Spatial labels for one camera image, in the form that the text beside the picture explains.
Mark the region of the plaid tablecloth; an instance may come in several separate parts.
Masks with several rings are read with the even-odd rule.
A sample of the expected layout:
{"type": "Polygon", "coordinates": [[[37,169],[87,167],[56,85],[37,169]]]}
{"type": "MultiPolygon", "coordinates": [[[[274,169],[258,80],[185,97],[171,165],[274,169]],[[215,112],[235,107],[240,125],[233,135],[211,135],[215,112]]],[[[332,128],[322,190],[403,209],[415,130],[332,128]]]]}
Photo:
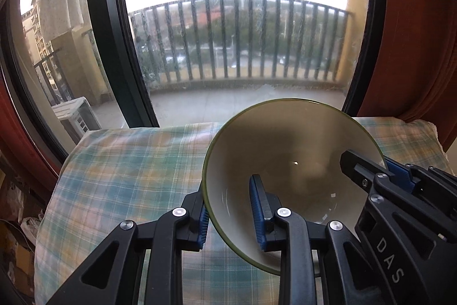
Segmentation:
{"type": "MultiPolygon", "coordinates": [[[[153,221],[198,189],[218,123],[91,131],[63,164],[39,226],[35,301],[46,303],[122,220],[153,221]]],[[[275,304],[279,279],[238,257],[216,230],[184,255],[186,304],[275,304]]]]}

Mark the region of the right red curtain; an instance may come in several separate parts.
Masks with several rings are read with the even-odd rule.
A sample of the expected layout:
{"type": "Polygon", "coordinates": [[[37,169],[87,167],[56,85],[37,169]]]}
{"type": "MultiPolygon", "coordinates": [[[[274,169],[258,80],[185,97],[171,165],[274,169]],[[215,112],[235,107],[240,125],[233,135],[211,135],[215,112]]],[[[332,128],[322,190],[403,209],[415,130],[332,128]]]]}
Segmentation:
{"type": "Polygon", "coordinates": [[[422,119],[456,140],[456,0],[386,0],[380,51],[358,114],[422,119]]]}

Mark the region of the red curtain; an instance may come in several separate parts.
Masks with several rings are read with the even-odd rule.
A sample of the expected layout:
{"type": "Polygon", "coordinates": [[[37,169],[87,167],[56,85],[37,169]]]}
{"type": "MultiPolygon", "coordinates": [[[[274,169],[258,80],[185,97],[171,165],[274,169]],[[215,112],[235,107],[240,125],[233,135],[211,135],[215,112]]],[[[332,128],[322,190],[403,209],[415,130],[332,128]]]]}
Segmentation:
{"type": "Polygon", "coordinates": [[[386,0],[380,51],[358,114],[422,119],[456,140],[456,0],[386,0]]]}
{"type": "Polygon", "coordinates": [[[57,183],[55,170],[47,164],[27,135],[1,79],[1,152],[16,172],[30,183],[52,190],[57,183]]]}

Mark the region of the white air conditioner unit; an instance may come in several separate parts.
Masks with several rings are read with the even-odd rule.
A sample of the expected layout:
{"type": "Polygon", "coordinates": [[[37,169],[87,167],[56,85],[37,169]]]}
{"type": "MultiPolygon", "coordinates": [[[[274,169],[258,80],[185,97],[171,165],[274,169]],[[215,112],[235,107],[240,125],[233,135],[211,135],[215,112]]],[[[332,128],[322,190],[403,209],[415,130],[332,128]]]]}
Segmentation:
{"type": "Polygon", "coordinates": [[[54,105],[52,110],[75,144],[81,141],[86,132],[101,129],[101,124],[85,97],[54,105]]]}

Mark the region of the balcony railing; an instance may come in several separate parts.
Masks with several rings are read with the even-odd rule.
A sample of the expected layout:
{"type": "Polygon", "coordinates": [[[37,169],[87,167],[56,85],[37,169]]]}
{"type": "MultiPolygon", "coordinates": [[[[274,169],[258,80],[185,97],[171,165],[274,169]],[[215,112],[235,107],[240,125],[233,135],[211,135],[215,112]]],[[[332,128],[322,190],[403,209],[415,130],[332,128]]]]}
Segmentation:
{"type": "MultiPolygon", "coordinates": [[[[148,92],[273,86],[344,91],[350,13],[304,0],[178,0],[129,13],[148,92]]],[[[113,100],[90,25],[45,39],[39,2],[22,16],[30,59],[51,105],[113,100]]]]}

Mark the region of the floral ceramic bowl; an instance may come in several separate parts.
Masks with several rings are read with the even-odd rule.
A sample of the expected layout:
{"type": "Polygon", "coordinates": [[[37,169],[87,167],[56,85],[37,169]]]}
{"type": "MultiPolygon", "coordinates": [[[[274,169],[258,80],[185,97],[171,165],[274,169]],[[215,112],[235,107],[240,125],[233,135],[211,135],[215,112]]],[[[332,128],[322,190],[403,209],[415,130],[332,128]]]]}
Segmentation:
{"type": "Polygon", "coordinates": [[[284,207],[307,221],[338,220],[353,232],[366,192],[341,171],[346,150],[384,164],[370,133],[330,105],[275,99],[231,118],[211,141],[201,184],[211,222],[225,244],[258,269],[280,272],[280,254],[263,252],[256,239],[249,200],[253,174],[284,207]]]}

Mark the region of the left red curtain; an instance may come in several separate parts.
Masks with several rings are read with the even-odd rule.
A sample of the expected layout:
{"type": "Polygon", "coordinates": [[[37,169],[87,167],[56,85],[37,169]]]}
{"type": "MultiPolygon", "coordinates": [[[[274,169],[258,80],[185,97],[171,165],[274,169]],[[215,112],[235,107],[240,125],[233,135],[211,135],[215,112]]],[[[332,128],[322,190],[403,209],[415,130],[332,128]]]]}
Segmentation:
{"type": "Polygon", "coordinates": [[[1,152],[16,172],[30,183],[52,190],[57,183],[55,170],[47,164],[27,135],[1,79],[1,152]]]}

